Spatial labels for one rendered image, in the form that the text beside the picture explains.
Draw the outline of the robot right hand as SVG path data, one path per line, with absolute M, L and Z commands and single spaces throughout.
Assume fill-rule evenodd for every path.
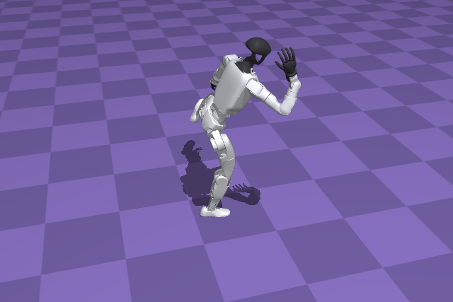
M 278 67 L 281 68 L 281 70 L 283 70 L 285 72 L 286 78 L 290 82 L 289 78 L 297 75 L 297 70 L 295 69 L 297 63 L 296 63 L 296 60 L 295 60 L 295 54 L 294 54 L 293 49 L 290 47 L 290 50 L 291 50 L 291 53 L 292 53 L 292 57 L 291 57 L 291 54 L 290 54 L 289 50 L 287 48 L 285 48 L 285 49 L 287 51 L 289 60 L 287 58 L 287 55 L 286 55 L 285 51 L 283 49 L 281 49 L 282 53 L 284 54 L 285 61 L 284 61 L 282 55 L 279 52 L 277 52 L 279 57 L 282 60 L 282 66 L 277 61 L 275 61 L 275 63 L 276 63 L 276 65 Z

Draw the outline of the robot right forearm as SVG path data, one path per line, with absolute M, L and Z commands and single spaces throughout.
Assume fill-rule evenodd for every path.
M 297 94 L 298 90 L 301 87 L 301 83 L 298 80 L 297 75 L 290 77 L 289 88 L 287 89 L 287 93 L 284 96 L 284 101 L 280 106 L 280 112 L 284 115 L 288 114 L 291 109 L 293 108 L 294 104 L 297 101 Z

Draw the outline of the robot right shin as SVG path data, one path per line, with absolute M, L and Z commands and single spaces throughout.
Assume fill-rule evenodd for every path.
M 232 178 L 231 178 L 232 179 Z M 216 181 L 213 180 L 212 188 L 210 190 L 210 202 L 208 204 L 208 211 L 214 211 L 215 207 L 218 205 L 219 201 L 225 195 L 230 181 L 228 181 L 227 177 L 224 175 L 220 175 L 216 178 Z M 213 208 L 213 210 L 212 210 Z

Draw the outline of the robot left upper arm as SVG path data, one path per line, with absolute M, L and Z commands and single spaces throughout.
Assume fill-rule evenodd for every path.
M 215 73 L 215 75 L 216 75 L 216 77 L 218 79 L 220 79 L 220 77 L 221 77 L 221 75 L 222 75 L 227 63 L 230 60 L 235 59 L 235 58 L 238 59 L 236 54 L 230 54 L 230 55 L 223 56 L 222 63 L 219 65 L 218 71 Z

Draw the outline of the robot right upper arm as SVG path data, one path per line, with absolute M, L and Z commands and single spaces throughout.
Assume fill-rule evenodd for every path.
M 277 98 L 270 91 L 268 91 L 262 83 L 251 79 L 246 85 L 246 88 L 254 98 L 261 100 L 278 114 L 284 115 L 280 112 L 280 106 L 282 103 L 279 103 Z M 290 114 L 290 112 L 288 114 Z

